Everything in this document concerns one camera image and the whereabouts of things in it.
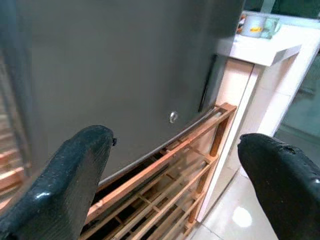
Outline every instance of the refrigerator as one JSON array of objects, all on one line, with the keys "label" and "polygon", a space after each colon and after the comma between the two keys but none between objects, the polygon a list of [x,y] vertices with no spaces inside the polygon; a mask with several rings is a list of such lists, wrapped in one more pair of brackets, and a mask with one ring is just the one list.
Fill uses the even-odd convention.
[{"label": "refrigerator", "polygon": [[243,0],[2,0],[1,90],[29,174],[90,125],[113,130],[100,183],[201,121]]}]

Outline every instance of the wooden rack frame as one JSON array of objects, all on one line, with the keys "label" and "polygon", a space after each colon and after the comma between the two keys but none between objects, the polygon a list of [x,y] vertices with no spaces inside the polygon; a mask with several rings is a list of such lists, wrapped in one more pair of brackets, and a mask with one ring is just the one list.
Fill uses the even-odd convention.
[{"label": "wooden rack frame", "polygon": [[[82,232],[80,240],[90,238],[111,220],[115,220],[118,227],[109,232],[103,238],[104,240],[120,240],[124,236],[130,240],[139,240],[146,234],[149,235],[148,240],[169,240],[182,232],[186,237],[197,222],[197,214],[219,161],[219,146],[226,134],[228,121],[235,110],[236,107],[228,103],[215,106],[210,115],[210,117],[215,116],[214,120],[206,120],[189,134],[177,140],[175,144],[171,144],[171,147],[161,152],[163,156],[160,159],[92,205],[85,221],[85,224],[89,224],[90,227]],[[192,143],[215,128],[215,137],[209,154],[203,154],[192,146]],[[196,153],[202,161],[192,160],[182,168],[184,159],[175,160],[174,157],[187,151]],[[174,177],[171,173],[177,173],[177,171],[178,177]],[[152,176],[155,177],[111,214],[102,220],[95,220]],[[156,192],[152,191],[153,187],[164,179],[170,181],[170,184]],[[119,217],[122,211],[137,203],[140,204],[139,207],[128,218]],[[186,203],[190,204],[190,207],[184,210]]]},{"label": "wooden rack frame", "polygon": [[0,196],[18,187],[24,180],[24,168],[17,167],[0,174]]}]

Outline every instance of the cup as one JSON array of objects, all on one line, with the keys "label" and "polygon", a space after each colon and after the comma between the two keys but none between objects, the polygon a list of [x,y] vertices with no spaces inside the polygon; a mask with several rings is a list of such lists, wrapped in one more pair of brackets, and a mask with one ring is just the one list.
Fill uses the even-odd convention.
[{"label": "cup", "polygon": [[272,39],[272,37],[279,31],[281,24],[280,18],[268,17],[265,21],[261,38]]},{"label": "cup", "polygon": [[265,26],[266,17],[257,15],[247,15],[242,27],[241,35],[260,38]]}]

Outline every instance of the wooden slat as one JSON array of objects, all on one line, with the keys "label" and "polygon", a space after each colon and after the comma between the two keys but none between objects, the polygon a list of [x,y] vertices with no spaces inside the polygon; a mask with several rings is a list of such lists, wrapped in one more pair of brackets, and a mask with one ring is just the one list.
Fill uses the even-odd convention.
[{"label": "wooden slat", "polygon": [[209,154],[203,154],[202,152],[200,152],[198,149],[196,149],[196,148],[193,147],[193,146],[190,146],[190,145],[189,145],[188,148],[189,148],[190,150],[192,150],[193,152],[195,152],[196,154],[204,157],[204,161],[207,162],[208,164],[210,164],[212,161],[215,160],[214,157],[210,156]]},{"label": "wooden slat", "polygon": [[[165,189],[163,189],[161,192],[157,193],[157,195],[152,196],[152,200],[154,200],[156,197],[158,197]],[[123,224],[116,229],[114,229],[112,232],[110,232],[103,240],[110,240],[113,239],[114,235],[116,235],[121,229],[124,228],[124,226],[128,223],[130,223],[134,218],[136,218],[146,207],[148,204],[144,203],[142,206],[140,206],[133,214],[131,214],[127,219],[124,220]]]},{"label": "wooden slat", "polygon": [[166,174],[166,176],[168,176],[170,179],[172,179],[172,180],[174,180],[174,181],[177,180],[175,177],[171,176],[170,174]]},{"label": "wooden slat", "polygon": [[[190,174],[192,173],[192,171],[194,170],[194,167],[198,165],[198,163],[196,162],[195,164],[191,165],[188,167],[188,172],[187,174]],[[170,194],[174,189],[176,189],[179,184],[184,181],[186,179],[186,176],[185,175],[182,175],[180,176],[177,181],[173,182],[172,184],[170,184],[167,189],[161,193],[154,201],[152,201],[152,204],[149,204],[142,212],[140,212],[136,218],[134,218],[132,221],[128,222],[128,224],[126,226],[124,226],[123,229],[121,229],[115,236],[113,236],[113,239],[114,240],[119,240],[121,239],[130,229],[132,229],[148,212],[150,212],[152,209],[153,209],[153,206],[157,205],[158,203],[160,203],[160,201],[162,199],[164,199],[165,197],[168,196],[168,194]],[[175,197],[174,199],[177,197],[177,196],[181,196],[181,192],[179,192]],[[157,214],[157,216],[163,212],[164,209],[167,209],[166,208],[167,205]]]},{"label": "wooden slat", "polygon": [[10,200],[11,200],[11,198],[8,198],[8,199],[0,202],[0,210],[3,209],[9,203]]},{"label": "wooden slat", "polygon": [[154,185],[156,185],[163,176],[165,176],[167,173],[174,170],[178,165],[180,165],[184,160],[179,159],[174,164],[168,167],[163,173],[161,173],[159,176],[157,176],[155,179],[153,179],[151,182],[149,182],[145,187],[143,187],[142,190],[140,190],[138,193],[136,193],[134,196],[132,196],[130,199],[128,199],[122,206],[120,206],[118,209],[116,209],[113,213],[111,213],[109,216],[107,216],[104,220],[97,223],[96,225],[92,226],[90,229],[85,231],[80,236],[80,240],[86,240],[90,236],[92,236],[96,231],[98,231],[100,228],[102,228],[107,222],[109,222],[111,219],[114,218],[117,214],[119,214],[122,210],[124,210],[126,207],[128,207],[130,204],[132,204],[135,200],[139,198],[139,195],[143,195],[146,191],[148,191],[150,188],[152,188]]},{"label": "wooden slat", "polygon": [[11,159],[18,157],[18,151],[16,149],[11,149],[0,153],[0,165],[8,165]]},{"label": "wooden slat", "polygon": [[[164,199],[159,203],[159,206],[165,204],[167,200],[168,200],[167,198],[164,198]],[[132,219],[134,219],[141,211],[143,211],[143,209],[145,208],[145,206],[146,206],[146,204],[143,205],[143,206],[141,206],[141,207],[139,207],[139,209],[137,209],[137,210],[134,212],[134,214],[132,214],[129,218],[127,218],[124,222],[122,222],[121,225],[118,226],[116,229],[114,229],[112,232],[108,233],[108,235],[107,235],[106,237],[104,237],[103,240],[113,240],[113,239],[114,239],[114,235],[117,234],[122,228],[124,228],[126,224],[128,224],[130,221],[132,221]],[[147,213],[147,214],[145,215],[145,218],[148,219],[148,218],[150,218],[150,217],[151,217],[152,215],[154,215],[154,214],[155,214],[154,212],[150,211],[149,213]],[[139,231],[141,227],[142,227],[142,226],[139,226],[139,227],[135,230],[135,232],[136,232],[136,231]]]},{"label": "wooden slat", "polygon": [[[167,198],[163,199],[162,202],[160,202],[160,203],[158,204],[158,207],[161,208],[164,204],[166,204],[167,201],[168,201]],[[127,240],[131,240],[136,233],[140,232],[141,229],[143,229],[144,226],[148,224],[148,219],[153,218],[156,214],[157,214],[156,211],[153,211],[153,212],[151,211],[151,212],[149,212],[149,213],[145,216],[145,221],[144,221],[144,223],[142,223],[134,232],[131,232],[131,236],[129,236],[129,237],[127,238]]]},{"label": "wooden slat", "polygon": [[[232,109],[232,106],[229,104],[225,105],[224,107],[227,109],[229,109],[229,108]],[[217,130],[216,130],[215,136],[214,136],[214,140],[213,140],[213,143],[211,146],[211,150],[210,150],[210,156],[212,156],[212,157],[215,157],[218,155],[218,149],[220,147],[221,141],[222,141],[224,134],[226,132],[228,122],[231,119],[231,114],[229,114],[228,117],[226,117],[217,127]],[[202,178],[200,179],[199,184],[196,189],[196,192],[198,194],[203,193],[203,192],[207,192],[210,181],[216,171],[217,165],[218,165],[218,161],[216,161],[216,163],[212,166],[210,171],[208,171],[206,174],[204,174],[202,176]],[[200,207],[201,207],[202,203],[203,202],[200,202],[199,205],[196,206],[192,210],[192,212],[190,213],[190,216],[188,219],[189,223],[193,223],[195,221],[197,215],[199,214]]]},{"label": "wooden slat", "polygon": [[2,191],[0,191],[0,198],[13,194],[20,187],[20,185],[21,184],[14,184],[3,189]]},{"label": "wooden slat", "polygon": [[190,182],[179,192],[177,193],[173,199],[169,201],[169,203],[164,206],[160,212],[156,214],[155,217],[153,217],[149,223],[141,229],[140,232],[138,232],[132,240],[139,240],[141,237],[158,221],[178,200],[179,198],[203,175],[205,174],[210,168],[210,165],[205,166],[195,177],[193,177]]},{"label": "wooden slat", "polygon": [[186,239],[188,237],[188,235],[191,233],[192,229],[194,228],[194,226],[197,224],[197,221],[194,220],[192,223],[189,223],[187,226],[187,230],[184,232],[183,234],[183,239]]},{"label": "wooden slat", "polygon": [[165,154],[163,157],[161,157],[158,161],[151,164],[149,167],[138,173],[136,176],[131,178],[129,181],[122,184],[120,187],[115,189],[113,192],[105,196],[103,199],[98,201],[96,204],[90,207],[87,218],[85,221],[85,224],[92,221],[94,218],[99,216],[102,212],[104,212],[107,208],[111,207],[114,203],[119,201],[121,198],[123,198],[126,194],[128,194],[130,191],[132,191],[135,187],[137,187],[139,184],[143,183],[146,179],[151,177],[153,174],[155,174],[157,171],[159,171],[162,167],[164,167],[166,164],[169,163],[170,159],[179,151],[185,149],[189,144],[193,143],[200,137],[204,136],[206,133],[208,133],[210,130],[215,128],[218,124],[223,122],[226,118],[229,117],[229,115],[234,111],[236,107],[231,106],[227,103],[224,103],[223,105],[218,108],[218,111],[224,111],[221,116],[219,116],[214,121],[210,122],[210,124],[203,124],[195,131],[194,134],[192,134],[190,137],[188,137],[183,143],[179,144],[177,147],[175,147],[173,150]]},{"label": "wooden slat", "polygon": [[[146,198],[145,198],[144,196],[142,196],[141,194],[139,194],[139,198],[140,198],[141,200],[143,200],[144,202],[146,202],[147,204],[152,205],[152,202],[149,201],[148,199],[146,199]],[[157,208],[156,206],[152,206],[152,208],[153,208],[153,210],[155,210],[156,212],[160,212],[160,209]]]},{"label": "wooden slat", "polygon": [[202,193],[200,197],[189,207],[187,211],[182,215],[182,217],[175,223],[175,225],[171,228],[171,230],[165,235],[165,237],[162,240],[169,240],[171,239],[173,233],[177,228],[181,228],[183,225],[183,221],[186,219],[186,217],[189,215],[189,213],[199,204],[199,202],[204,198],[205,193]]},{"label": "wooden slat", "polygon": [[184,213],[182,207],[190,202],[193,198],[187,197],[169,216],[165,219],[160,226],[147,238],[147,240],[160,239],[160,237],[171,227],[173,222],[181,217]]},{"label": "wooden slat", "polygon": [[139,168],[144,164],[144,162],[140,162],[137,165],[135,165],[134,167],[129,167],[128,169],[121,171],[121,173],[117,174],[115,177],[112,178],[111,181],[107,181],[105,183],[102,183],[98,186],[96,192],[99,193],[101,190],[109,187],[110,185],[114,184],[117,180],[119,180],[120,178],[122,178],[124,175],[128,174],[130,171],[133,171],[135,168]]},{"label": "wooden slat", "polygon": [[23,180],[23,167],[18,167],[0,175],[0,192],[6,188],[17,185]]},{"label": "wooden slat", "polygon": [[0,117],[0,134],[11,133],[9,120],[7,117]]},{"label": "wooden slat", "polygon": [[8,140],[12,140],[13,137],[14,137],[14,136],[13,136],[12,133],[2,134],[2,135],[0,135],[0,141],[1,141],[1,142],[5,142],[5,141],[8,141]]},{"label": "wooden slat", "polygon": [[172,232],[171,236],[169,237],[169,239],[171,240],[176,240],[176,239],[181,239],[180,235],[183,234],[183,225],[180,225],[179,227],[177,227],[174,232]]}]

